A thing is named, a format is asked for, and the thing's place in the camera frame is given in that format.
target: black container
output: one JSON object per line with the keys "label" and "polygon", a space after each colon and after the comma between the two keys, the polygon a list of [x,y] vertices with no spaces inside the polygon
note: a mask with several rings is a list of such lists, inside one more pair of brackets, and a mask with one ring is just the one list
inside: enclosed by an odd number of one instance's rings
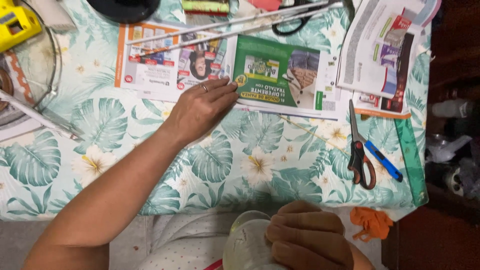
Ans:
{"label": "black container", "polygon": [[107,19],[121,24],[133,24],[152,15],[160,0],[87,0]]}

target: green ruler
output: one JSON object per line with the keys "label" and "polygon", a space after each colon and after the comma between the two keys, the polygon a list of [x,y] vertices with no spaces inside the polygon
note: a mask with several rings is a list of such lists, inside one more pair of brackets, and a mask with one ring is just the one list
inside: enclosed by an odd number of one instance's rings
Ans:
{"label": "green ruler", "polygon": [[410,118],[395,119],[395,127],[407,170],[413,204],[416,207],[422,206],[428,203],[428,193],[427,186],[425,185],[424,169],[420,162],[417,141],[413,133],[412,122]]}

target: black scissors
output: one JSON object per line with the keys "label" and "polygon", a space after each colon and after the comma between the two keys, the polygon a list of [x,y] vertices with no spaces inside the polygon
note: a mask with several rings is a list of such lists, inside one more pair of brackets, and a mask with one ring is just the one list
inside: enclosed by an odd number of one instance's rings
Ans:
{"label": "black scissors", "polygon": [[[301,6],[301,5],[305,5],[305,4],[310,4],[310,3],[313,3],[312,1],[309,1],[309,0],[295,0],[295,2],[293,3],[293,6],[281,6],[279,7],[278,9],[286,9],[286,8],[291,8],[291,7],[296,7],[296,6]],[[315,11],[315,10],[319,10],[321,8],[323,8],[324,6],[316,6],[316,7],[311,7],[309,8],[307,11],[305,12],[311,12],[311,11]],[[301,20],[301,23],[300,25],[292,30],[292,31],[288,31],[288,32],[280,32],[280,30],[278,29],[278,26],[280,24],[277,24],[277,25],[272,25],[272,30],[273,32],[277,35],[277,36],[281,36],[281,37],[286,37],[286,36],[290,36],[290,35],[293,35],[294,33],[300,31],[306,24],[307,22],[312,18],[312,16],[308,16],[308,17],[303,17],[303,18],[300,18],[299,20]]]}
{"label": "black scissors", "polygon": [[[372,162],[365,156],[365,151],[363,150],[363,142],[367,140],[359,134],[357,128],[357,119],[355,118],[355,108],[353,108],[353,101],[350,100],[350,123],[352,126],[352,157],[348,163],[348,169],[353,171],[353,183],[363,186],[365,189],[373,189],[377,182],[375,168],[372,165]],[[368,171],[370,172],[370,183],[367,184],[365,181],[365,172],[363,171],[363,165],[367,164]]]}

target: floral tablecloth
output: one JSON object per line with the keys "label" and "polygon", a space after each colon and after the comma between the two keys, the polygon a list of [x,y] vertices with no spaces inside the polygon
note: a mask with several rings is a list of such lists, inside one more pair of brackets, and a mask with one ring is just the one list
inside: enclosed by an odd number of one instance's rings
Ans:
{"label": "floral tablecloth", "polygon": [[[135,91],[113,86],[118,25],[99,17],[85,0],[65,0],[78,30],[58,34],[63,71],[60,90],[43,103],[44,114],[85,132],[83,142],[44,129],[0,147],[0,218],[51,219],[83,188],[147,138],[169,116],[172,104],[136,98]],[[180,0],[162,0],[156,18],[190,19]],[[203,17],[214,22],[222,17]],[[311,20],[280,42],[339,53],[349,20],[334,9]],[[430,47],[430,34],[424,47]],[[33,48],[31,53],[51,53]],[[417,57],[405,98],[420,150],[425,149],[429,56]],[[300,126],[350,152],[350,125],[291,118]],[[405,173],[394,122],[358,116],[360,133]],[[197,145],[182,150],[140,211],[142,215],[239,210],[253,204],[305,199],[324,206],[369,206],[396,213],[414,209],[408,181],[398,183],[373,156],[377,185],[352,184],[350,156],[272,114],[232,111]]]}

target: yellow tool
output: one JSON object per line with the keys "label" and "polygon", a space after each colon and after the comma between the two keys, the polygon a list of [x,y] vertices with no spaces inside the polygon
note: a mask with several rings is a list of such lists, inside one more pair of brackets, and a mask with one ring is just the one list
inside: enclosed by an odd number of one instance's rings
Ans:
{"label": "yellow tool", "polygon": [[42,26],[35,13],[16,7],[13,0],[0,0],[0,52],[40,33]]}

